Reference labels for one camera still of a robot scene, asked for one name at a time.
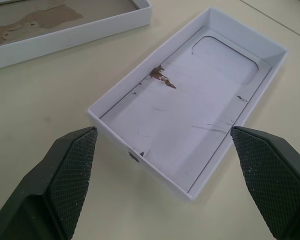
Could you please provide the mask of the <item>blue phone box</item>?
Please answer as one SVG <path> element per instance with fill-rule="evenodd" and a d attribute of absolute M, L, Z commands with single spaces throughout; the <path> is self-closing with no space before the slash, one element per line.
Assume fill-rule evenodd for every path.
<path fill-rule="evenodd" d="M 0 69 L 147 26 L 150 0 L 0 0 Z"/>

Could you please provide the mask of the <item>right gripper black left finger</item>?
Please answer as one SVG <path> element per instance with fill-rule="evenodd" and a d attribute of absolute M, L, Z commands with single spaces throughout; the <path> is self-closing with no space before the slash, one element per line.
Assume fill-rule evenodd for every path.
<path fill-rule="evenodd" d="M 98 130 L 58 138 L 0 210 L 0 240 L 72 240 L 88 192 Z"/>

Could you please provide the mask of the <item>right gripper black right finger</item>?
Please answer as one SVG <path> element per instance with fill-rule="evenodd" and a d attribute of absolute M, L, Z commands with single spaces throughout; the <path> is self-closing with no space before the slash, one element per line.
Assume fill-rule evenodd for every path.
<path fill-rule="evenodd" d="M 300 154 L 283 138 L 230 131 L 247 189 L 276 240 L 300 240 Z"/>

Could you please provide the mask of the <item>white open phone box base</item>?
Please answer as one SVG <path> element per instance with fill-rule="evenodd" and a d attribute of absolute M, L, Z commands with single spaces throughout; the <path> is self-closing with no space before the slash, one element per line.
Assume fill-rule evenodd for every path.
<path fill-rule="evenodd" d="M 283 64 L 287 49 L 208 8 L 92 104 L 87 115 L 156 181 L 194 200 Z"/>

